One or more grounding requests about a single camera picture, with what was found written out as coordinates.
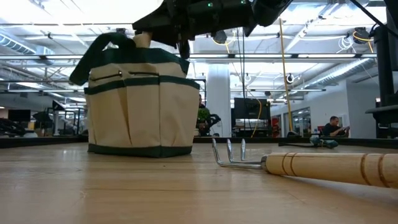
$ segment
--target desk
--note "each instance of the desk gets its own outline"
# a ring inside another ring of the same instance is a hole
[[[227,161],[225,144],[218,144]],[[238,153],[239,145],[234,145]],[[2,224],[396,223],[398,190],[305,180],[216,165],[210,144],[188,156],[88,154],[87,144],[0,149]],[[247,144],[270,152],[379,152]]]

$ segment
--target pillar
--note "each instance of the pillar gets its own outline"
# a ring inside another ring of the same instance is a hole
[[[212,127],[210,134],[218,133],[220,137],[231,137],[229,66],[228,64],[209,64],[208,68],[206,107],[211,114],[217,114],[221,118],[221,122]]]

